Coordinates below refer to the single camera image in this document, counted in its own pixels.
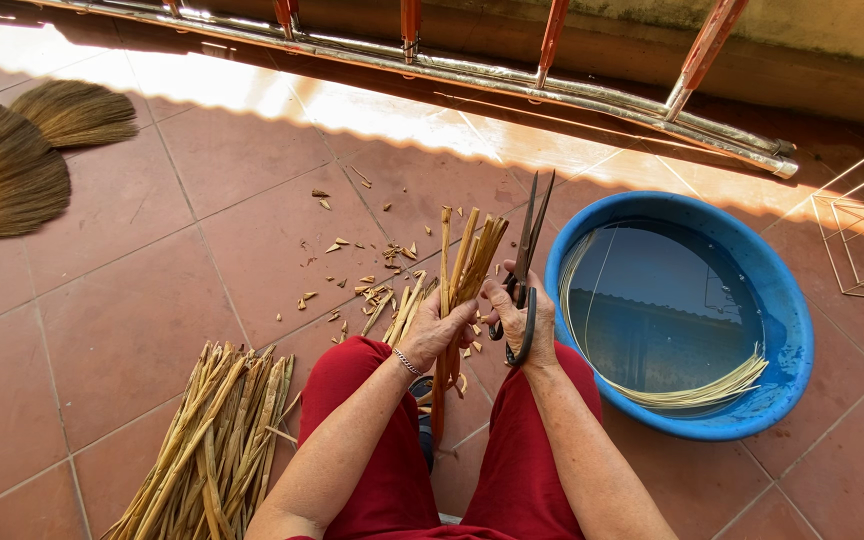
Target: woman's right hand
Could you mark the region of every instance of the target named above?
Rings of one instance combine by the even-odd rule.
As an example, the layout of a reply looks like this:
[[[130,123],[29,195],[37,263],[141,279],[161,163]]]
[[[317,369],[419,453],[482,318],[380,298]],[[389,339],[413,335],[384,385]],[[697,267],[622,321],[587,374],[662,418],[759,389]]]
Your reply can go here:
[[[506,259],[502,265],[509,272],[516,269],[514,260]],[[522,349],[522,338],[525,336],[527,313],[529,310],[535,310],[532,348],[522,367],[557,364],[559,361],[555,356],[555,302],[546,294],[546,289],[535,272],[529,270],[525,284],[529,288],[535,288],[535,306],[526,305],[522,309],[517,309],[516,300],[505,292],[505,285],[486,279],[481,294],[482,298],[487,298],[492,304],[492,312],[488,313],[486,323],[492,326],[501,320],[511,351],[518,355],[519,350]]]

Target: scissor blade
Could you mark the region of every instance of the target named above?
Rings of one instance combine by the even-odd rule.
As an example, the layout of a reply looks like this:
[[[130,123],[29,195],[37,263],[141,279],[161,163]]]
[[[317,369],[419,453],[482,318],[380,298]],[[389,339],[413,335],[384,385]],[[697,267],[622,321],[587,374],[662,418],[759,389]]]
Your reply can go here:
[[[518,240],[518,253],[515,256],[515,276],[523,284],[529,273],[529,240],[532,238],[532,212],[536,207],[536,187],[539,185],[539,171],[532,178],[532,193],[529,195],[529,205],[525,209],[525,223],[522,224],[522,236]]]
[[[539,245],[539,234],[543,230],[543,221],[546,219],[546,209],[549,206],[549,197],[552,195],[553,186],[555,186],[555,169],[552,169],[552,179],[549,180],[549,186],[545,190],[545,198],[542,199],[542,204],[538,207],[535,225],[532,227],[532,234],[529,236],[529,261],[525,265],[526,273],[529,272],[529,268],[532,266],[532,256],[536,253],[536,246]]]

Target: hand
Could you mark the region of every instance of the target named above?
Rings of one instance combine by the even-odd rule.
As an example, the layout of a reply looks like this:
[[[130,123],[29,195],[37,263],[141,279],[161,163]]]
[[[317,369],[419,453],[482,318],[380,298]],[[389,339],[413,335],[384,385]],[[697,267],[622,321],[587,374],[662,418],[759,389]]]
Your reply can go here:
[[[475,339],[469,325],[475,323],[478,301],[469,300],[458,305],[444,319],[439,318],[441,305],[439,289],[436,288],[418,305],[409,333],[398,344],[398,350],[422,373],[432,367],[438,355],[460,332],[459,346],[462,348],[468,348]]]
[[[514,260],[507,259],[502,265],[509,272],[516,269]],[[526,313],[535,310],[532,348],[529,350],[523,368],[530,365],[542,367],[557,364],[559,361],[555,356],[555,303],[546,294],[546,289],[535,272],[529,270],[525,284],[527,287],[535,288],[535,305],[526,305],[522,309],[517,309],[515,300],[518,298],[511,298],[501,283],[486,279],[481,294],[482,298],[487,298],[492,304],[492,312],[488,313],[486,323],[495,325],[501,319],[506,341],[509,342],[511,351],[518,354],[522,350],[522,339],[525,338]]]

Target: black scissors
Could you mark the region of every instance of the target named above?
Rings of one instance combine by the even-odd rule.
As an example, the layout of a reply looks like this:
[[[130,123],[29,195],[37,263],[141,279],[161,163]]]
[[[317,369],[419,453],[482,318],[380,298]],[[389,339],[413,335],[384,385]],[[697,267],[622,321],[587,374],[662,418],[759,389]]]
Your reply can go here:
[[[518,254],[515,257],[515,270],[510,272],[502,285],[505,286],[505,291],[509,296],[516,298],[516,285],[518,285],[518,299],[515,301],[515,307],[518,309],[525,308],[525,297],[528,292],[529,312],[526,315],[525,335],[522,336],[522,348],[518,351],[518,356],[512,352],[512,347],[505,344],[505,364],[509,367],[521,366],[522,362],[529,356],[529,349],[532,348],[532,337],[536,332],[536,288],[527,287],[525,279],[529,275],[529,265],[532,264],[532,256],[535,254],[536,245],[539,244],[539,233],[543,229],[543,220],[546,218],[546,208],[549,206],[549,195],[552,194],[552,187],[555,185],[555,170],[552,171],[552,179],[549,180],[548,189],[545,190],[545,199],[542,200],[542,206],[538,209],[538,215],[535,218],[534,225],[532,224],[532,211],[536,205],[536,186],[539,184],[539,171],[535,171],[535,176],[532,178],[532,194],[529,196],[529,206],[525,210],[525,224],[522,225],[522,238],[518,242]],[[498,341],[502,339],[505,331],[502,329],[502,321],[496,323],[495,326],[488,327],[488,339]]]

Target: broom bristles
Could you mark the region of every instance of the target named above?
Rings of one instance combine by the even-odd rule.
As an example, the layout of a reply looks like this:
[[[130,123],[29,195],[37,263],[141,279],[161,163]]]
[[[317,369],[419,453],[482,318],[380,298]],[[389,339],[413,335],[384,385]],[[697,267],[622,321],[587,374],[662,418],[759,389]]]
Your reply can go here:
[[[23,115],[0,104],[0,238],[30,233],[69,204],[66,161]]]
[[[42,131],[55,148],[127,141],[138,135],[129,98],[84,80],[49,80],[9,107]]]

